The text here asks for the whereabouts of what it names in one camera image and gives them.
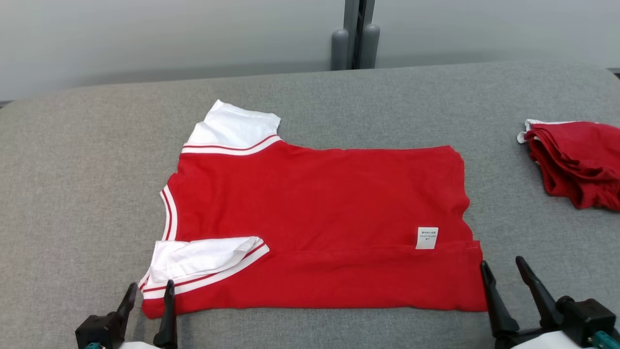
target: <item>garment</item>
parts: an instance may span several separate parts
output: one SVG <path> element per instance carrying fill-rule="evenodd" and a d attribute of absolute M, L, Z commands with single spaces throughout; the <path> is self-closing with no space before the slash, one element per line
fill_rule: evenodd
<path fill-rule="evenodd" d="M 547 193 L 576 208 L 620 211 L 620 129 L 596 122 L 527 120 L 517 141 L 529 143 Z"/>
<path fill-rule="evenodd" d="M 196 125 L 162 191 L 166 229 L 140 282 L 142 310 L 420 307 L 485 311 L 482 252 L 463 221 L 451 147 L 315 150 L 280 118 L 221 101 Z"/>

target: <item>gray fabric surface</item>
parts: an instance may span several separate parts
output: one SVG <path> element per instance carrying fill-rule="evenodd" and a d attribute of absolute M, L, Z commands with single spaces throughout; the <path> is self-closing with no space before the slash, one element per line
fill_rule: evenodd
<path fill-rule="evenodd" d="M 216 98 L 277 114 L 282 138 L 305 147 L 452 145 L 466 164 L 465 220 L 521 326 L 534 327 L 538 314 L 516 254 L 555 297 L 594 297 L 620 314 L 620 214 L 547 196 L 515 140 L 527 118 L 620 126 L 620 81 L 583 65 L 485 63 L 98 86 L 9 104 L 0 110 L 3 346 L 74 348 L 88 315 L 118 306 L 161 237 L 158 192 Z M 159 321 L 140 304 L 138 296 L 127 339 L 150 343 Z M 179 340 L 181 348 L 492 344 L 486 313 L 418 309 L 209 310 L 179 317 Z"/>

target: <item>red and white shirt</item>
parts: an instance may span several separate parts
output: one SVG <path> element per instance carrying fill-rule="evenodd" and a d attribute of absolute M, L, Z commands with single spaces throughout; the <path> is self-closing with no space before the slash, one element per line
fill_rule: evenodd
<path fill-rule="evenodd" d="M 166 226 L 139 286 L 149 318 L 246 307 L 485 311 L 482 251 L 449 146 L 299 147 L 280 118 L 217 101 L 161 192 Z"/>

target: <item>folded white sleeve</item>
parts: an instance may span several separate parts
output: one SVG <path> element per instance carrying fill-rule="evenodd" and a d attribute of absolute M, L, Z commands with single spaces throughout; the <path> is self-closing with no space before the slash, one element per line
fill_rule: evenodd
<path fill-rule="evenodd" d="M 157 241 L 148 283 L 219 273 L 237 265 L 262 243 L 258 237 Z"/>

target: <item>white wall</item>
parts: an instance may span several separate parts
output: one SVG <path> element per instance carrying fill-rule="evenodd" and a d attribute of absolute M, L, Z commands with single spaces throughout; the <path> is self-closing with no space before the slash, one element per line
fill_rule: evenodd
<path fill-rule="evenodd" d="M 345 0 L 0 0 L 0 101 L 99 83 L 328 70 Z"/>
<path fill-rule="evenodd" d="M 499 60 L 620 67 L 618 0 L 375 0 L 377 68 Z"/>

